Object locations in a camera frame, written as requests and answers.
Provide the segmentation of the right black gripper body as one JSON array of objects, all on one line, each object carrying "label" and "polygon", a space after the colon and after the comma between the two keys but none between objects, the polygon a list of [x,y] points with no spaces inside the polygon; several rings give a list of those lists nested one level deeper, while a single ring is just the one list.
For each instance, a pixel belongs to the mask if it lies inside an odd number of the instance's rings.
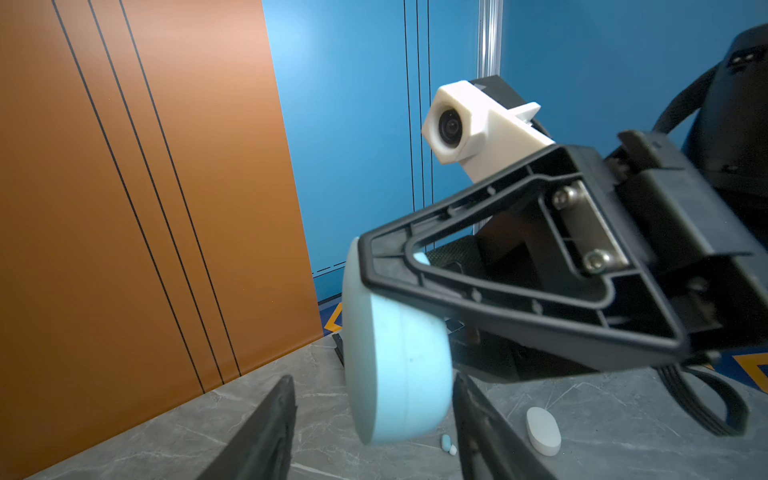
[{"label": "right black gripper body", "polygon": [[605,160],[605,219],[627,265],[614,329],[642,365],[767,345],[767,251],[662,133],[627,130]]}]

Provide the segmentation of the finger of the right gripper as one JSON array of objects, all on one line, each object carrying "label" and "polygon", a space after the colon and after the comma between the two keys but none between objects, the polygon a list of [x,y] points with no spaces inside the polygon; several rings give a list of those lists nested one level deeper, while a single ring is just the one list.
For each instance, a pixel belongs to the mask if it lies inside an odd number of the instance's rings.
[{"label": "finger of the right gripper", "polygon": [[[472,235],[429,251],[427,258],[438,268],[496,282],[510,278],[505,270],[508,266],[526,273],[533,270],[522,245],[503,260],[486,265]],[[595,372],[571,360],[467,326],[455,318],[448,318],[446,327],[454,368],[487,383],[510,384]]]},{"label": "finger of the right gripper", "polygon": [[[586,273],[552,195],[582,184],[627,259]],[[675,363],[689,341],[628,225],[607,196],[599,153],[553,145],[462,192],[363,234],[362,283],[373,292],[448,317],[593,371]]]}]

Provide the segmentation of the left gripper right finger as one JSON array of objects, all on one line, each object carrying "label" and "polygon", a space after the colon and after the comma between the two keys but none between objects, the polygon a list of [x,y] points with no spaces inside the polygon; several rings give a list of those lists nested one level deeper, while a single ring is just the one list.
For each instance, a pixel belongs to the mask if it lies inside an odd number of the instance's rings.
[{"label": "left gripper right finger", "polygon": [[464,373],[453,386],[453,413],[465,479],[553,480],[486,395]]}]

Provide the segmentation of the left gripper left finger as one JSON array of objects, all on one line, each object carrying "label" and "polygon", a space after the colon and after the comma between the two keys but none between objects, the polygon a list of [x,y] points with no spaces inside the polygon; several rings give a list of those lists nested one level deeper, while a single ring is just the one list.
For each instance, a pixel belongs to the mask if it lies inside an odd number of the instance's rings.
[{"label": "left gripper left finger", "polygon": [[275,384],[198,479],[282,479],[291,466],[297,414],[293,378]]}]

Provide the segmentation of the white earbud charging case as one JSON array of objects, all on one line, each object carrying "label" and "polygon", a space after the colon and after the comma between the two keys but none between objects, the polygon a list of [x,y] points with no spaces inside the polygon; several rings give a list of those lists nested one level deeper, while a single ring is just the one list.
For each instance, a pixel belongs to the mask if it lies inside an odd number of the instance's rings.
[{"label": "white earbud charging case", "polygon": [[553,457],[562,445],[562,435],[554,416],[544,408],[526,411],[526,428],[532,447],[541,455]]}]

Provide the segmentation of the blue earbud charging case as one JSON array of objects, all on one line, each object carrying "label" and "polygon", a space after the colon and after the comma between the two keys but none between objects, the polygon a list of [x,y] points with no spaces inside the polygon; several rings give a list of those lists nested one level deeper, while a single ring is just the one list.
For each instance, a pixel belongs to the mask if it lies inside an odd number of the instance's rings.
[{"label": "blue earbud charging case", "polygon": [[361,278],[359,240],[349,248],[342,286],[346,389],[365,445],[409,441],[434,431],[452,402],[446,322],[384,297]]}]

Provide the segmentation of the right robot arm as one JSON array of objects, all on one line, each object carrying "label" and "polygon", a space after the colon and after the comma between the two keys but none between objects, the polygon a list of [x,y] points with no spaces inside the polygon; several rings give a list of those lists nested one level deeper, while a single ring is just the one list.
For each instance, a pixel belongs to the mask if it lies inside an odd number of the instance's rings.
[{"label": "right robot arm", "polygon": [[555,142],[538,110],[497,76],[438,90],[423,136],[471,185],[353,242],[350,359],[515,381],[765,345],[766,27],[608,156]]}]

